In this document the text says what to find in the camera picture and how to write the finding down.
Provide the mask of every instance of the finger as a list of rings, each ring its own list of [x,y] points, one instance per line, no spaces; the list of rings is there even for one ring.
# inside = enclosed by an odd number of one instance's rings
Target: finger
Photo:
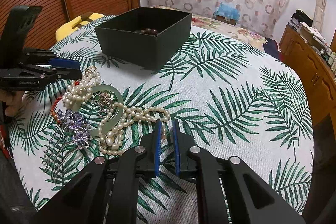
[[[20,108],[20,106],[17,106],[17,105],[8,106],[5,109],[5,115],[7,117],[13,117],[13,116],[15,116],[17,114],[19,108]]]
[[[0,90],[0,101],[10,104],[13,101],[13,95],[6,90]]]
[[[22,102],[22,96],[25,92],[24,91],[15,91],[15,94],[13,95],[13,100],[10,103],[6,103],[6,105],[21,105]]]

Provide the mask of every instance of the metal screw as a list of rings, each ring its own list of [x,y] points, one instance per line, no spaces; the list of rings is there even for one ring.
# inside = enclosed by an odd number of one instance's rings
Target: metal screw
[[[105,162],[105,158],[99,156],[99,157],[95,158],[94,162],[95,162],[95,164],[103,164]]]
[[[192,146],[190,147],[190,152],[196,154],[196,153],[201,152],[201,149],[198,146]]]
[[[230,158],[230,161],[233,163],[233,164],[240,164],[240,158],[236,157],[236,156],[233,156]]]
[[[135,152],[142,153],[145,151],[145,148],[142,145],[138,145],[134,148]]]

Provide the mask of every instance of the pearl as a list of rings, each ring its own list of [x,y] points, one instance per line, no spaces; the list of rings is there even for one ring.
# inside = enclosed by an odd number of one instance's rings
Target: pearl
[[[113,150],[117,150],[119,148],[119,145],[117,145],[117,144],[114,143],[114,144],[111,145],[111,148]]]
[[[106,139],[106,144],[107,144],[108,146],[112,146],[112,144],[113,144],[112,139],[111,139],[111,138],[107,138],[107,139]]]

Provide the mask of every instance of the table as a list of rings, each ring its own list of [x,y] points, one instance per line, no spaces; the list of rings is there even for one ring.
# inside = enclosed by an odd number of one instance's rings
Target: table
[[[168,109],[197,145],[216,157],[241,157],[302,213],[311,179],[313,140],[307,98],[297,74],[251,45],[196,26],[191,27],[189,40],[154,74],[102,54],[94,28],[111,17],[80,28],[52,50],[79,60],[82,69],[97,66],[104,83],[117,88],[127,105]],[[125,51],[129,50],[136,49],[125,44]],[[56,127],[49,112],[64,92],[65,82],[27,92],[10,126],[17,170],[38,209],[100,154],[97,140],[92,140],[88,149],[66,160],[56,184],[50,181],[50,170],[44,173],[41,161]],[[61,102],[57,107],[63,109]],[[95,117],[89,119],[97,122]],[[171,120],[167,127],[170,132]],[[137,145],[151,131],[145,122],[127,128],[125,148]],[[162,151],[159,176],[148,183],[140,181],[138,222],[197,223],[195,184],[173,175],[169,138]],[[65,155],[66,151],[61,153],[60,160]]]

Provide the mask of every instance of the black box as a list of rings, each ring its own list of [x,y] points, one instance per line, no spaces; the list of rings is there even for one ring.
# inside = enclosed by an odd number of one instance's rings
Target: black box
[[[140,7],[95,28],[104,54],[159,71],[189,39],[191,13]],[[156,29],[157,35],[140,33]]]

